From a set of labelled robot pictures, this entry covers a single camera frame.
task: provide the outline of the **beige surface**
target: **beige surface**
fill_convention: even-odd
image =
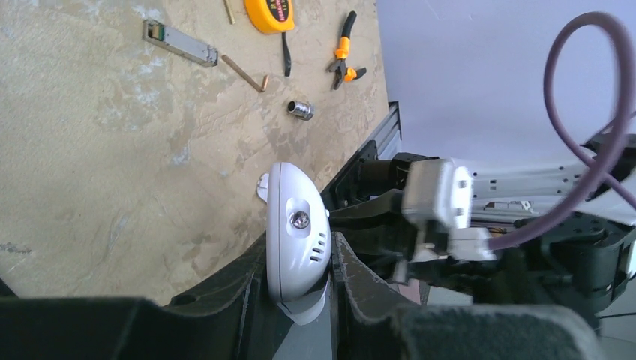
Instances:
[[[0,1],[0,277],[21,296],[128,294],[166,303],[265,229],[258,178],[275,161],[319,188],[387,110],[373,1],[304,0],[288,35],[260,34],[242,1]],[[341,23],[358,12],[349,64],[329,91]],[[216,46],[205,68],[141,40],[152,17]],[[316,116],[290,118],[289,100]]]

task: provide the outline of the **metal socket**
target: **metal socket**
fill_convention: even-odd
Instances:
[[[287,104],[287,111],[295,117],[305,121],[309,121],[314,117],[314,105],[310,103],[290,101]]]

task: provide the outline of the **orange and black pliers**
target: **orange and black pliers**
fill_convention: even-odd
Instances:
[[[349,16],[346,17],[346,21],[342,28],[342,35],[340,36],[340,48],[335,51],[336,60],[329,67],[329,72],[336,73],[334,90],[337,90],[343,82],[360,79],[367,73],[366,67],[361,67],[356,70],[353,67],[347,67],[347,64],[344,62],[349,55],[351,29],[353,28],[353,23],[356,21],[357,16],[358,15],[355,11],[351,11]]]

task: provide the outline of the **white wall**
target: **white wall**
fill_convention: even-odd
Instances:
[[[422,155],[529,160],[567,151],[543,104],[543,70],[554,38],[587,11],[613,14],[636,38],[636,1],[630,0],[377,4],[388,96],[400,104],[403,150]],[[611,117],[614,58],[598,29],[583,28],[566,44],[555,95],[563,122],[580,142]],[[634,284],[606,313],[623,311],[636,311]],[[636,341],[636,317],[604,324],[607,336]]]

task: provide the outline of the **tape measure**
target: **tape measure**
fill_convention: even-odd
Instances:
[[[252,24],[263,34],[283,34],[285,76],[292,73],[292,56],[286,32],[294,29],[294,8],[290,0],[245,0]]]

